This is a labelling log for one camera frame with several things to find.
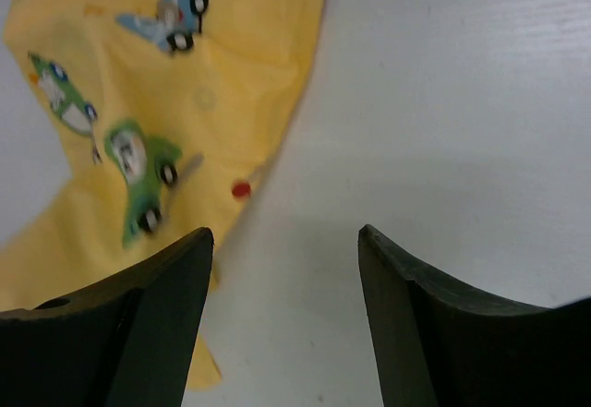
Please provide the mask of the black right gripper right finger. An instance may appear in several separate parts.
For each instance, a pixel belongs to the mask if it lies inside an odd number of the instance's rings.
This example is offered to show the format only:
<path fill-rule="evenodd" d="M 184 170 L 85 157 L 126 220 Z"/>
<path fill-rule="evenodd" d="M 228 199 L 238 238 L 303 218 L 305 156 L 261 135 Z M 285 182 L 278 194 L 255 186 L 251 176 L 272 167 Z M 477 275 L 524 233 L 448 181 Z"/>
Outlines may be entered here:
<path fill-rule="evenodd" d="M 387 406 L 586 406 L 590 302 L 553 308 L 488 293 L 371 225 L 358 266 Z"/>

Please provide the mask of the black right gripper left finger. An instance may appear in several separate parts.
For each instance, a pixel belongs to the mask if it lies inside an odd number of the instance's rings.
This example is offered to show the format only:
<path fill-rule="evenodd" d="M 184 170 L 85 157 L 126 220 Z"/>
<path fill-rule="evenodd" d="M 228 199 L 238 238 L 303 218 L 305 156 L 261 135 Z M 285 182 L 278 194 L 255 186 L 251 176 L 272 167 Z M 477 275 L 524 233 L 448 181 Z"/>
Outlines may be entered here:
<path fill-rule="evenodd" d="M 2 312 L 2 405 L 180 405 L 213 247 L 199 228 L 102 281 Z"/>

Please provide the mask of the yellow car-print cloth placemat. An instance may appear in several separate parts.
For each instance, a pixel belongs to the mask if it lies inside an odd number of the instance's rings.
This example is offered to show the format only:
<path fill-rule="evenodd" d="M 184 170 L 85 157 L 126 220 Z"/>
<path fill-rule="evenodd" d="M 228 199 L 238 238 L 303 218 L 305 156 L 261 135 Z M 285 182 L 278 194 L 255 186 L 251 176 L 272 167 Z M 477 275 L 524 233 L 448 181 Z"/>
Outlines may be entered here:
<path fill-rule="evenodd" d="M 325 0 L 11 0 L 6 47 L 71 179 L 1 252 L 32 308 L 199 227 L 222 241 L 280 148 Z"/>

